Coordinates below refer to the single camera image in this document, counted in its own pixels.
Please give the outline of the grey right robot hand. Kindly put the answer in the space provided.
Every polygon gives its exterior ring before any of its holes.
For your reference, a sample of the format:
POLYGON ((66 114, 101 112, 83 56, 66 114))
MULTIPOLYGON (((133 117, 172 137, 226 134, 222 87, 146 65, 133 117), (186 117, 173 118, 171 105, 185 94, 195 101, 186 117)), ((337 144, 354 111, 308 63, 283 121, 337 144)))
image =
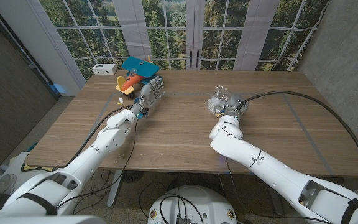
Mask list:
POLYGON ((233 93, 227 101, 227 105, 224 107, 224 115, 233 116, 239 119, 249 109, 249 103, 243 102, 244 100, 237 93, 233 93))

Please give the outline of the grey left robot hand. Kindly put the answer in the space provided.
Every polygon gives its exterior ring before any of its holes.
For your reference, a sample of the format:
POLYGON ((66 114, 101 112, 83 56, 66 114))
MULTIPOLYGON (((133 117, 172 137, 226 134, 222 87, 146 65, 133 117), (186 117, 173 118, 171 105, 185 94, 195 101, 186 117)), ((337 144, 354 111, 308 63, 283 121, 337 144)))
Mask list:
POLYGON ((149 109, 165 93, 162 91, 163 89, 163 78, 158 75, 142 87, 140 95, 135 99, 134 104, 130 108, 137 119, 147 116, 149 109))

